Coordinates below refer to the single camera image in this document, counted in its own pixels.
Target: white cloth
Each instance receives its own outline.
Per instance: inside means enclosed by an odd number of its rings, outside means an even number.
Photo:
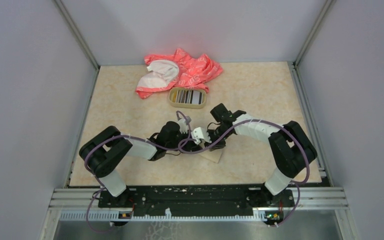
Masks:
[[[179,74],[179,66],[169,60],[155,60],[146,67],[150,73],[141,77],[138,87],[155,89],[165,88]]]

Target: beige tray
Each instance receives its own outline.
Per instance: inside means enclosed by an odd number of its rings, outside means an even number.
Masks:
[[[172,101],[172,96],[179,90],[194,90],[202,93],[202,103],[201,104],[191,104],[191,103],[179,103]],[[184,87],[173,87],[168,94],[168,102],[170,105],[176,108],[185,108],[185,109],[202,109],[205,106],[207,101],[207,93],[202,89],[188,89]]]

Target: metal floor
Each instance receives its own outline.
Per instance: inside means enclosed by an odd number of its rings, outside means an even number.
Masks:
[[[107,222],[92,222],[97,230]],[[129,222],[109,233],[95,233],[85,221],[60,221],[55,240],[340,240],[335,211],[298,210],[280,228],[259,222]]]

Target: gray panel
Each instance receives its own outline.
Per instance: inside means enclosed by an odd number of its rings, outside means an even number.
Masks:
[[[337,1],[299,70],[361,239],[384,239],[384,1]]]
[[[39,237],[94,74],[52,1],[0,1],[0,240]]]
[[[178,47],[221,62],[294,61],[324,0],[64,0],[100,65]]]
[[[93,222],[99,230],[108,223]],[[84,221],[60,221],[55,240],[338,240],[334,211],[297,211],[279,228],[261,222],[129,222],[110,233],[94,233]]]

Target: white wall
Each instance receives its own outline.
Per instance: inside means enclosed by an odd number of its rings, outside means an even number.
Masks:
[[[51,0],[0,1],[0,240],[39,237],[94,74]]]
[[[100,65],[182,47],[221,62],[293,61],[324,0],[64,0]]]
[[[299,69],[361,239],[384,239],[384,1],[337,1]]]

